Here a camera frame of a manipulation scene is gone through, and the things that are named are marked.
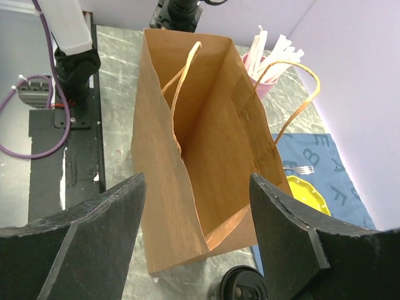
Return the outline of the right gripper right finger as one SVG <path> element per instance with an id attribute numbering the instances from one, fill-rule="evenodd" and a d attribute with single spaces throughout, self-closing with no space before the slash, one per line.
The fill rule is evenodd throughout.
<path id="1" fill-rule="evenodd" d="M 399 298 L 399 229 L 327 216 L 258 174 L 249 195 L 269 299 Z"/>

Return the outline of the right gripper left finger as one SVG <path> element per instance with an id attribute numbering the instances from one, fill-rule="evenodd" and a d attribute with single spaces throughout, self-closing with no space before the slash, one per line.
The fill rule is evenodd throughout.
<path id="1" fill-rule="evenodd" d="M 23 227 L 1 229 L 2 299 L 121 299 L 146 197 L 143 173 Z"/>

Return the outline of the black coffee cup lid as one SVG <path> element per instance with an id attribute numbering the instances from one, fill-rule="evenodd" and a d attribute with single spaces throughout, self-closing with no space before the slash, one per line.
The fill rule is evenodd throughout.
<path id="1" fill-rule="evenodd" d="M 207 299 L 267 299 L 263 275 L 251 266 L 235 266 L 215 279 L 207 292 Z"/>

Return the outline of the brown paper bag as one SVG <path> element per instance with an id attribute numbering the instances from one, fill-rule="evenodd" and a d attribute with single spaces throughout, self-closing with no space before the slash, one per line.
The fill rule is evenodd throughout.
<path id="1" fill-rule="evenodd" d="M 147 191 L 149 273 L 257 243 L 249 179 L 290 187 L 265 109 L 231 39 L 144 30 L 131 156 Z"/>

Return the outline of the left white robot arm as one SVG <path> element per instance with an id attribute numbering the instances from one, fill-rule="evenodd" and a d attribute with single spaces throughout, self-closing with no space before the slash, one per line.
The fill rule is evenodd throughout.
<path id="1" fill-rule="evenodd" d="M 66 99 L 82 101 L 89 95 L 89 78 L 101 61 L 79 1 L 33 1 L 57 48 L 55 70 Z"/>

